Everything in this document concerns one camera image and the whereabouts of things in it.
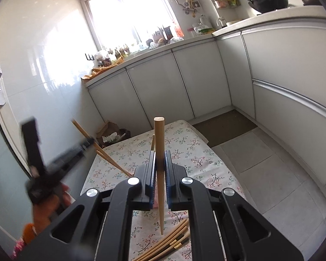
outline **wooden chopstick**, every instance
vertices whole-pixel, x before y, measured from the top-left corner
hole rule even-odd
[[[78,122],[75,120],[72,120],[72,123],[74,126],[83,134],[84,137],[90,138],[89,134],[79,125]],[[120,167],[96,142],[93,143],[93,146],[95,147],[96,151],[101,153],[100,156],[102,156],[106,161],[108,161],[111,165],[115,166],[117,169],[119,169],[121,172],[124,172],[128,177],[132,177],[133,175],[126,170],[124,170],[122,167]]]
[[[170,239],[172,235],[175,235],[177,232],[180,232],[181,229],[183,229],[185,226],[188,225],[188,223],[189,223],[188,219],[183,219],[180,223],[178,223],[171,230],[171,232],[169,234],[167,234],[165,237],[163,237],[155,246],[150,248],[150,250],[148,250],[144,254],[135,258],[133,261],[139,261],[139,260],[143,259],[144,257],[146,257],[147,255],[149,255],[150,253],[152,253],[153,251],[155,251],[158,247],[161,247],[161,245],[164,244],[168,239]]]
[[[164,118],[155,117],[156,178],[161,234],[164,232]]]
[[[152,143],[151,143],[151,151],[155,150],[155,135],[153,134]]]
[[[161,256],[163,256],[164,254],[166,254],[167,252],[169,252],[171,249],[175,248],[178,249],[181,245],[182,242],[186,239],[190,237],[190,231],[187,232],[187,234],[185,234],[181,239],[179,239],[176,243],[174,243],[173,245],[171,245],[168,249],[164,250],[163,252],[161,252],[160,254],[156,255],[155,257],[149,259],[149,258],[145,258],[142,261],[155,261],[157,259],[159,259]]]
[[[185,226],[176,234],[171,236],[169,240],[165,241],[158,248],[156,247],[156,249],[153,252],[151,252],[149,255],[145,256],[144,258],[142,258],[140,261],[150,260],[151,258],[154,258],[156,255],[161,254],[163,251],[165,251],[167,248],[171,246],[171,243],[173,244],[176,243],[176,238],[181,234],[183,235],[186,231],[188,231],[188,227]]]
[[[158,260],[164,259],[165,257],[167,257],[168,255],[174,253],[176,250],[178,250],[180,247],[184,246],[186,243],[188,243],[189,237],[186,237],[185,239],[183,239],[178,245],[176,245],[173,248],[167,248],[168,251],[166,251],[165,253],[163,253],[160,257],[158,257]]]

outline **frying pan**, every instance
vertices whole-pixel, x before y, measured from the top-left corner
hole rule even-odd
[[[287,8],[289,0],[248,0],[250,7],[260,13],[267,13],[281,8]]]

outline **window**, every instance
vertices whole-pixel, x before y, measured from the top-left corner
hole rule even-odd
[[[174,13],[165,0],[84,0],[91,31],[100,48],[134,46],[152,39],[158,27],[174,36]]]

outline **white cabinet door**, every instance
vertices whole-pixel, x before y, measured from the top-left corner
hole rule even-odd
[[[103,119],[126,128],[135,136],[152,128],[126,71],[89,90]]]
[[[242,34],[253,78],[326,107],[326,21],[281,22]]]
[[[166,124],[194,118],[171,52],[146,59],[127,71],[152,126],[154,117],[164,117]]]
[[[257,121],[289,145],[326,184],[326,117],[307,106],[311,103],[303,105],[302,99],[273,90],[254,82]]]
[[[232,105],[255,118],[252,78],[240,32],[216,41],[226,71]]]
[[[195,117],[231,105],[225,70],[216,42],[173,50]]]

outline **countertop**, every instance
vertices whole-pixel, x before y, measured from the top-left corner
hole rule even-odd
[[[145,58],[151,57],[153,55],[159,54],[164,51],[172,50],[173,48],[184,46],[190,43],[212,39],[217,36],[221,36],[233,31],[237,31],[246,27],[254,26],[257,24],[265,23],[265,22],[272,22],[275,20],[283,20],[283,19],[290,19],[290,18],[323,18],[326,19],[326,11],[323,6],[302,6],[302,7],[292,7],[292,8],[285,8],[282,10],[277,10],[269,13],[264,13],[261,15],[258,15],[256,17],[248,18],[245,20],[242,20],[240,22],[234,23],[230,26],[227,26],[225,28],[219,29],[215,31],[213,34],[206,34],[194,38],[189,38],[177,43],[168,44],[162,47],[158,47],[154,50],[151,50],[149,52],[145,52],[141,55],[138,55],[136,57],[133,57],[129,60],[125,60],[120,65],[109,69],[108,71],[100,74],[99,76],[96,76],[95,78],[88,81],[85,86],[89,87],[92,84],[98,82],[99,80],[109,76],[110,74],[115,73],[116,71],[123,69],[125,67],[130,66],[133,63],[139,62]]]
[[[276,10],[269,13],[264,13],[256,17],[244,19],[240,22],[236,22],[230,26],[219,29],[213,33],[213,36],[217,37],[230,33],[232,31],[240,30],[245,27],[257,25],[264,22],[273,22],[275,20],[283,20],[290,18],[323,18],[326,19],[326,11],[323,6],[301,6],[284,8],[282,10]]]

